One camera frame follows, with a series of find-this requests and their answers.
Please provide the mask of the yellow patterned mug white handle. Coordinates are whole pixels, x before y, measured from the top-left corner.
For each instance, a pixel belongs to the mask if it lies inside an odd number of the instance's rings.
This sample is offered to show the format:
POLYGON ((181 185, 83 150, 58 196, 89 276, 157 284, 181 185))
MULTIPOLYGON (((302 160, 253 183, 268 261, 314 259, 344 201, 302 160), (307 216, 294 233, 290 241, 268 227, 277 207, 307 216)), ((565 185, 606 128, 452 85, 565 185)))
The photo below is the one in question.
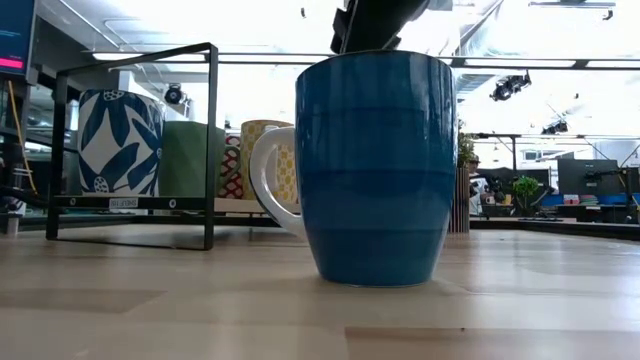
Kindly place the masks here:
MULTIPOLYGON (((243 199, 255 200, 249 178, 249 160, 255 142, 264 132, 291 123, 278 120, 248 120, 241 125, 241 177, 243 181, 243 199)), ((267 168, 268 184, 275 198, 281 203, 297 203, 298 190, 296 182, 295 156, 292 146, 280 145, 271 154, 267 168)))

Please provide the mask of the blue mug white handle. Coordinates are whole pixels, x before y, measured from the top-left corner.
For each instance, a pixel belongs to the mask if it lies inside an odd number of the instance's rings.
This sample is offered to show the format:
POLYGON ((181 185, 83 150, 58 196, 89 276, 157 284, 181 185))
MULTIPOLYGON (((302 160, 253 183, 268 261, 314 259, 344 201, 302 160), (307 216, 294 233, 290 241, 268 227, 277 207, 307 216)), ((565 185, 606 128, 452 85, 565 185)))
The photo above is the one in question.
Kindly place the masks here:
POLYGON ((451 67, 426 54, 363 51, 318 62, 296 79, 294 125, 254 145, 256 198, 307 240, 323 279, 425 283, 453 204, 455 105, 451 67))

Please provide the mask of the red diamond patterned mug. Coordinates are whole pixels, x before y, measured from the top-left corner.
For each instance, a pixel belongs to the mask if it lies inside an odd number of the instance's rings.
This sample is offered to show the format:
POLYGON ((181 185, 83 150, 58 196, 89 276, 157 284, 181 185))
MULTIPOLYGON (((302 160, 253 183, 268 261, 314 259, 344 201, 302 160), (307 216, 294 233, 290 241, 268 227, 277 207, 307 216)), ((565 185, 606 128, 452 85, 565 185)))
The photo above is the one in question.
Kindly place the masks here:
POLYGON ((244 195, 241 176, 241 137, 227 134, 220 167, 219 198, 242 199, 244 195))

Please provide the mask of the green mug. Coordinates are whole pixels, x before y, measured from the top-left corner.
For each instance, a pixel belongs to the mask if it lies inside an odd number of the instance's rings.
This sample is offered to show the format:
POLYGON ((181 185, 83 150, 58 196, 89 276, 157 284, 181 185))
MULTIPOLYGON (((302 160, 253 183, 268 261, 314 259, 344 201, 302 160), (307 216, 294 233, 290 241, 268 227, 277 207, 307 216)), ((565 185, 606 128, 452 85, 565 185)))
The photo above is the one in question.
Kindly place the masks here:
POLYGON ((165 123, 158 176, 160 196, 205 196, 207 144, 206 124, 165 123))

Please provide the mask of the white mug blue leaf print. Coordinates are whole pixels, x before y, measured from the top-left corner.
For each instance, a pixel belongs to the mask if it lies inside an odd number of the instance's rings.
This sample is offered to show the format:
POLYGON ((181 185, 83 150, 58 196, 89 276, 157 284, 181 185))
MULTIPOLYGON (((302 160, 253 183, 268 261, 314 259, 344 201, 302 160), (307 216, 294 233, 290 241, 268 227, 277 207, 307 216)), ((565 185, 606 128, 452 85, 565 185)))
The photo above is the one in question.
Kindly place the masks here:
POLYGON ((165 107, 122 90, 83 92, 79 102, 80 184, 85 194, 159 195, 165 107))

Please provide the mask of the person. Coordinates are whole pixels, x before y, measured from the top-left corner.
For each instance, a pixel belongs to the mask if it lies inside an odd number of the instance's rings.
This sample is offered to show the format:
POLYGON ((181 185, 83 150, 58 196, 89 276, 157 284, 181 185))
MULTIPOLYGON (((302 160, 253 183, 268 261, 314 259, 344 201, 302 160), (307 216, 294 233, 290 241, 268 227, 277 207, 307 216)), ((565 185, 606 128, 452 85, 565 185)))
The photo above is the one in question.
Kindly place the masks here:
POLYGON ((471 216, 481 216, 483 214, 483 202, 487 197, 493 195, 493 193, 490 192, 490 182, 488 178, 478 172, 479 164, 480 160, 477 155, 474 155, 468 163, 470 181, 469 214, 471 216))

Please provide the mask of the potted plant striped pot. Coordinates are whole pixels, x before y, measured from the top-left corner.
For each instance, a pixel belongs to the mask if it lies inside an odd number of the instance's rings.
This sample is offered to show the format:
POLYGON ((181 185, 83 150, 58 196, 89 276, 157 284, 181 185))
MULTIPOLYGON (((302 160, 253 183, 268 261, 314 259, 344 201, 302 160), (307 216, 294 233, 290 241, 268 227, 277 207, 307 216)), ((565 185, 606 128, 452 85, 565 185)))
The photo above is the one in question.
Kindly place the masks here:
POLYGON ((457 168, 454 199, 451 210, 449 232, 468 233, 470 229, 470 180, 469 163, 474 157, 474 136, 463 131, 464 121, 458 120, 457 168))

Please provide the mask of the small green background plant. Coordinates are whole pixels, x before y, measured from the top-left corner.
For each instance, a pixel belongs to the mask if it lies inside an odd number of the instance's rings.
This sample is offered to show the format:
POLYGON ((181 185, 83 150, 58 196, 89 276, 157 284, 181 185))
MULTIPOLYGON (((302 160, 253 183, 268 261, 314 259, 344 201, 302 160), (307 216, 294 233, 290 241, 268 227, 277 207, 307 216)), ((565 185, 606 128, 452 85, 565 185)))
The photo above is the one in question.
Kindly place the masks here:
POLYGON ((517 213, 523 217, 535 214, 535 201, 538 198, 539 182, 529 176, 520 176, 512 184, 517 213))

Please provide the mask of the dark background monitor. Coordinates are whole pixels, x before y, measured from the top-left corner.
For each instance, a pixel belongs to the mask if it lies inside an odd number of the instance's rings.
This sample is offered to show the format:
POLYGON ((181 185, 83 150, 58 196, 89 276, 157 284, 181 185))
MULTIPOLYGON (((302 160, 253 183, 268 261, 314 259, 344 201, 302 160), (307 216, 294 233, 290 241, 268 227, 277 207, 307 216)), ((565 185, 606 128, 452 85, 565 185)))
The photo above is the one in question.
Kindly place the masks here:
POLYGON ((619 168, 615 160, 559 159, 558 191, 564 205, 579 205, 581 197, 620 193, 619 168))

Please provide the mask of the computer monitor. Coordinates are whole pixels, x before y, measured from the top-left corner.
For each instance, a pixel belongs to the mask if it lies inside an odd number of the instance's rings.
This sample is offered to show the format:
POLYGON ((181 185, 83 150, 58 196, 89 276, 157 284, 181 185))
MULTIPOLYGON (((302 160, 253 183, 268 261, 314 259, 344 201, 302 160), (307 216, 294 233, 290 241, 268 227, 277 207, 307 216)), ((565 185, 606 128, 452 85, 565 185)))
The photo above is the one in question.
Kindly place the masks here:
POLYGON ((0 0, 0 78, 27 82, 37 0, 0 0))

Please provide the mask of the black overhead frame bar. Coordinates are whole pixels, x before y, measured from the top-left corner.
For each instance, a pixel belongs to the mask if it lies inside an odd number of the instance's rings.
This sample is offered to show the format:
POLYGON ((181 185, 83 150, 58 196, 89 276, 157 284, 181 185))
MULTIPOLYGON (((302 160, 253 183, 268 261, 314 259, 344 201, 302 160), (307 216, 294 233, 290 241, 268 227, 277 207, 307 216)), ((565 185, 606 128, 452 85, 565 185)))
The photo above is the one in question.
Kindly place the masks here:
MULTIPOLYGON (((286 64, 310 65, 329 58, 325 54, 284 53, 220 53, 223 64, 286 64)), ((536 70, 593 70, 640 71, 640 58, 616 59, 554 59, 519 57, 461 57, 439 56, 439 60, 460 69, 536 69, 536 70)))

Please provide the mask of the wooden shelf black metal frame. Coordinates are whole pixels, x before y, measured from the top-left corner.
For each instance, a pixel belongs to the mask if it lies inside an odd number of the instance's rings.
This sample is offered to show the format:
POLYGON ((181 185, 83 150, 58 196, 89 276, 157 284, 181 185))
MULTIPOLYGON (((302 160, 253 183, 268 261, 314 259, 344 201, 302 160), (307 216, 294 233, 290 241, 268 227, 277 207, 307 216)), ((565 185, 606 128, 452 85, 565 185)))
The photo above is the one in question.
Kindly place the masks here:
POLYGON ((208 109, 207 109, 207 128, 205 142, 205 192, 200 198, 187 197, 178 198, 176 200, 176 208, 178 210, 194 210, 200 211, 201 216, 192 219, 185 217, 174 217, 169 220, 163 216, 159 220, 160 225, 202 225, 204 227, 204 235, 201 241, 195 243, 191 248, 197 251, 209 251, 214 246, 214 225, 215 216, 215 185, 218 176, 214 173, 219 168, 219 162, 214 159, 217 155, 216 140, 216 101, 217 101, 217 82, 218 82, 218 49, 211 43, 199 43, 169 50, 163 50, 153 53, 143 53, 136 57, 129 57, 121 60, 101 61, 91 65, 69 68, 60 70, 56 74, 56 99, 54 106, 54 126, 51 144, 51 175, 50 190, 47 210, 46 239, 49 241, 57 241, 59 239, 60 215, 67 208, 98 208, 105 210, 110 199, 108 197, 100 198, 98 196, 63 196, 61 194, 62 167, 63 167, 63 151, 64 151, 64 122, 66 117, 66 100, 68 90, 68 80, 72 75, 89 73, 100 69, 111 70, 114 68, 160 62, 167 60, 171 63, 179 55, 200 54, 203 56, 202 62, 208 65, 208 109))

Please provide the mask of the black table frame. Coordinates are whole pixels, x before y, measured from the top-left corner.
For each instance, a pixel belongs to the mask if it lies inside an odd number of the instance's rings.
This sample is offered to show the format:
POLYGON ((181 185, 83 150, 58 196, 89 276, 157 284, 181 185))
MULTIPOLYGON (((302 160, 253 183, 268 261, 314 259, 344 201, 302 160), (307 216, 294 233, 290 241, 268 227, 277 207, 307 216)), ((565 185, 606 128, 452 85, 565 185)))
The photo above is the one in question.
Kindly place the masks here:
MULTIPOLYGON (((204 218, 202 216, 71 214, 62 215, 59 219, 60 229, 130 224, 203 225, 204 218)), ((215 225, 277 227, 276 222, 268 217, 217 216, 215 225)), ((640 225, 636 224, 473 219, 470 221, 470 229, 532 231, 640 242, 640 225)))

